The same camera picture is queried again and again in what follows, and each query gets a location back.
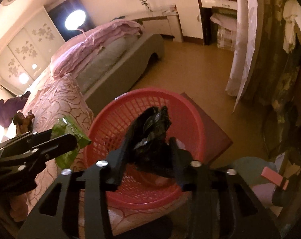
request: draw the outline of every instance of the red plastic basket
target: red plastic basket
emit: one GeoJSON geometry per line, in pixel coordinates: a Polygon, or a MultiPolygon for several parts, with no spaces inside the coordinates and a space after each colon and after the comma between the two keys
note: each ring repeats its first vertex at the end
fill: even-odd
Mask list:
{"type": "MultiPolygon", "coordinates": [[[[144,88],[116,98],[95,118],[89,130],[92,143],[84,151],[86,167],[105,159],[109,151],[119,148],[131,122],[154,105],[168,107],[172,125],[167,131],[167,139],[176,137],[184,143],[194,159],[203,162],[204,126],[196,108],[179,94],[157,88],[144,88]]],[[[181,196],[182,191],[173,181],[166,187],[155,186],[152,183],[154,176],[137,171],[134,165],[127,165],[119,189],[116,192],[107,192],[109,204],[146,210],[162,207],[181,196]]]]}

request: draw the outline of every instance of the silver screw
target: silver screw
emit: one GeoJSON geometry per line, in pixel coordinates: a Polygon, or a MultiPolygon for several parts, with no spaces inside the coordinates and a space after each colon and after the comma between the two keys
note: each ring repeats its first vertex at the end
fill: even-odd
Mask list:
{"type": "Polygon", "coordinates": [[[236,175],[237,172],[236,172],[235,169],[228,169],[228,170],[227,170],[227,174],[228,174],[228,175],[236,175]]]}
{"type": "Polygon", "coordinates": [[[98,161],[98,162],[96,163],[96,165],[97,165],[98,167],[104,167],[104,166],[108,165],[108,162],[105,161],[105,160],[102,160],[102,161],[98,161]]]}
{"type": "Polygon", "coordinates": [[[63,171],[61,171],[62,175],[70,175],[72,173],[71,169],[64,169],[63,171]]]}
{"type": "Polygon", "coordinates": [[[23,165],[21,165],[21,166],[18,168],[18,171],[20,172],[20,171],[22,171],[24,168],[25,168],[25,165],[23,164],[23,165]]]}
{"type": "Polygon", "coordinates": [[[191,164],[192,167],[200,167],[200,166],[202,166],[202,163],[199,162],[199,161],[192,161],[190,164],[191,164]]]}

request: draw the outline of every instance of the tv stand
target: tv stand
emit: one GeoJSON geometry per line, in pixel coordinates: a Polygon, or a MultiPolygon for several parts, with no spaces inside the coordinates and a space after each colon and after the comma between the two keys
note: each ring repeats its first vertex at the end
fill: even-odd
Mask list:
{"type": "Polygon", "coordinates": [[[140,12],[125,16],[126,20],[133,20],[142,24],[147,32],[173,36],[176,42],[183,42],[177,12],[140,12]]]}

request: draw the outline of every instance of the green plastic bag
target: green plastic bag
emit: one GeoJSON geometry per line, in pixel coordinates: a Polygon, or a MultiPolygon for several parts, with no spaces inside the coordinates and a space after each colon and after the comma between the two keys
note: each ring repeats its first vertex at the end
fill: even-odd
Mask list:
{"type": "Polygon", "coordinates": [[[62,170],[70,168],[74,162],[80,149],[91,143],[91,140],[87,135],[77,126],[74,119],[71,116],[64,116],[57,120],[57,123],[52,128],[51,139],[57,138],[65,134],[72,134],[77,139],[77,147],[73,151],[67,152],[61,156],[55,158],[56,165],[62,170]]]}

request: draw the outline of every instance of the purple cloth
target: purple cloth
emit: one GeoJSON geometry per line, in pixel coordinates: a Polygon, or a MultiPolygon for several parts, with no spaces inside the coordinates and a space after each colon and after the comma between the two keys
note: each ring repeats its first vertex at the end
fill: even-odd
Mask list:
{"type": "Polygon", "coordinates": [[[30,92],[26,92],[21,97],[10,98],[6,102],[0,100],[0,126],[8,128],[12,122],[14,114],[22,110],[30,96],[30,92]]]}
{"type": "Polygon", "coordinates": [[[125,34],[138,35],[142,31],[143,27],[140,24],[130,20],[114,20],[98,26],[87,39],[75,44],[57,59],[51,61],[51,74],[53,77],[63,77],[67,73],[79,73],[85,67],[85,64],[81,64],[81,62],[94,50],[110,44],[125,34]]]}

